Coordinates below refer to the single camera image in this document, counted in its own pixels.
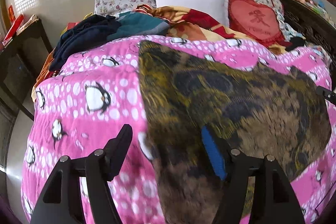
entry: red heart-shaped pillow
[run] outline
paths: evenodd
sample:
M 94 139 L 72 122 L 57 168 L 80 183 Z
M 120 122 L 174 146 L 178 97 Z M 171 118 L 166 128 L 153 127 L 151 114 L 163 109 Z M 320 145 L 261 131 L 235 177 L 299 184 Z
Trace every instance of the red heart-shaped pillow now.
M 272 8 L 254 0 L 229 0 L 230 28 L 268 47 L 285 38 Z

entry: bed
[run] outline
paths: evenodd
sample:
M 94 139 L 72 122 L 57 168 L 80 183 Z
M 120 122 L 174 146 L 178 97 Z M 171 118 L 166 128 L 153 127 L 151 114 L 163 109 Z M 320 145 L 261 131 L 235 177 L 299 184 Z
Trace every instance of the bed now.
M 284 13 L 279 0 L 254 1 Z M 156 6 L 155 0 L 95 0 L 95 14 L 118 15 L 134 10 L 139 4 Z M 229 39 L 213 43 L 135 35 L 73 54 L 59 75 L 36 87 L 35 119 L 28 137 L 21 188 L 22 205 L 28 219 L 48 175 L 62 155 L 72 159 L 87 156 L 104 147 L 107 140 L 115 137 L 122 125 L 128 123 L 133 128 L 132 144 L 120 175 L 109 183 L 115 206 L 123 223 L 165 223 L 156 174 L 141 148 L 141 140 L 147 131 L 138 77 L 138 44 L 143 40 L 196 57 L 212 58 L 242 71 L 249 71 L 258 62 L 280 73 L 288 73 L 288 68 L 295 66 L 314 75 L 311 78 L 316 85 L 328 89 L 334 85 L 329 65 L 320 57 L 319 50 L 299 48 L 274 58 L 265 47 L 248 39 L 241 39 L 237 45 Z M 320 157 L 292 182 L 306 223 L 323 215 L 323 209 L 335 191 L 336 107 L 327 104 L 327 111 L 331 136 Z M 94 223 L 85 179 L 80 180 L 80 185 L 85 218 L 87 223 Z M 241 220 L 241 223 L 247 222 L 248 217 Z

